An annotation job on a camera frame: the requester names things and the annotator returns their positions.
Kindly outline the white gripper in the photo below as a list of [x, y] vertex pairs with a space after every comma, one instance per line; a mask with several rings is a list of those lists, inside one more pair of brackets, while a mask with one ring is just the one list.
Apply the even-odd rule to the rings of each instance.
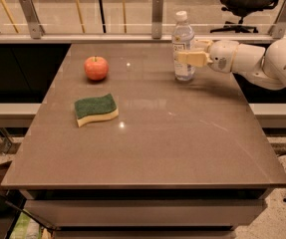
[[230, 73], [232, 62], [239, 43], [236, 41], [195, 40], [193, 48], [195, 51], [184, 51], [176, 53], [176, 60], [183, 64], [195, 67], [209, 67], [219, 73]]

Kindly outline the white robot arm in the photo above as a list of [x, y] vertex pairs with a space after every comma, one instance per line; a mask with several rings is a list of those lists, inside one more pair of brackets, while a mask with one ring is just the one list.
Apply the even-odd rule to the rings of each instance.
[[286, 39], [268, 48], [231, 40], [200, 40], [193, 50], [175, 52], [174, 59], [199, 68], [208, 66], [219, 73], [234, 73], [264, 89], [286, 89]]

